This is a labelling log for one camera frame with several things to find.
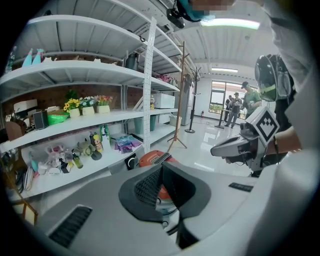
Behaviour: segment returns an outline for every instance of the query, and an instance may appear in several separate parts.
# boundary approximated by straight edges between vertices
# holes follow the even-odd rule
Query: man in green shirt
[[[246,108],[245,119],[247,119],[257,107],[261,106],[261,98],[259,93],[252,89],[247,81],[242,83],[241,89],[245,89],[246,93],[243,100],[243,108]]]

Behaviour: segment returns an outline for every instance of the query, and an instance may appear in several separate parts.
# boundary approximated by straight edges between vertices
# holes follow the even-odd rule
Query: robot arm
[[[229,158],[232,163],[242,162],[252,171],[260,171],[265,167],[267,146],[279,127],[270,110],[260,106],[240,125],[240,133],[215,145],[211,155]]]

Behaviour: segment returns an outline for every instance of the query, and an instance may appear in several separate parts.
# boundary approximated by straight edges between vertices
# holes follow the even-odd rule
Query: brick wall
[[[66,94],[69,90],[75,90],[77,97],[106,95],[112,96],[113,101],[110,104],[111,109],[121,108],[121,87],[120,86],[105,86],[105,85],[71,85],[71,86],[59,86],[54,88],[47,88],[29,92],[13,99],[10,99],[2,104],[2,115],[11,114],[14,111],[14,104],[18,102],[37,99],[38,108],[46,109],[51,106],[60,106],[62,109],[65,105]],[[138,88],[128,88],[127,101],[128,107],[132,108],[138,100],[142,97],[143,90]]]

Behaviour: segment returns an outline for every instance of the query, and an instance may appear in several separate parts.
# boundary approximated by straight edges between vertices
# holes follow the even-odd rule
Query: cap
[[[246,88],[249,85],[247,81],[242,83],[241,89]]]

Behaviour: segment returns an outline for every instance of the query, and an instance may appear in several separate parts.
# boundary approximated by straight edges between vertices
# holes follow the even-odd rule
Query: metal shelving unit
[[[30,20],[17,41],[16,63],[22,62],[30,48],[45,49],[45,57],[87,55],[123,61],[128,54],[148,46],[138,35],[112,23],[76,15],[50,15]],[[154,72],[180,72],[168,56],[154,49]],[[141,59],[144,68],[144,57]]]
[[[53,15],[42,16],[47,10],[51,10]],[[51,1],[37,16],[28,22],[25,31],[16,42],[17,62],[26,57],[30,48],[45,49],[45,56],[82,54],[108,57],[116,61],[123,61],[127,54],[137,51],[142,53],[143,64],[140,65],[144,73],[97,61],[59,60],[21,67],[3,75],[0,78],[1,103],[45,88],[115,85],[121,86],[121,110],[67,119],[63,123],[32,131],[16,140],[0,144],[0,152],[85,127],[143,117],[143,134],[139,136],[143,138],[144,151],[147,153],[150,151],[151,143],[174,131],[173,126],[161,124],[157,126],[158,130],[150,133],[150,115],[177,111],[175,108],[150,110],[151,91],[180,91],[177,87],[152,77],[152,73],[181,72],[181,68],[170,57],[182,54],[179,47],[157,27],[154,18],[148,19],[117,0]],[[127,109],[128,87],[143,89],[143,111]],[[68,174],[68,178],[57,178],[54,184],[48,186],[42,177],[42,181],[22,197],[38,195],[64,186],[127,156],[128,154],[114,152],[106,156],[105,161],[96,161],[94,168],[88,171],[74,171],[72,175]]]
[[[1,102],[26,93],[71,85],[128,85],[143,87],[145,75],[114,64],[85,60],[60,60],[18,68],[0,78]],[[154,91],[179,91],[175,86],[151,77]]]

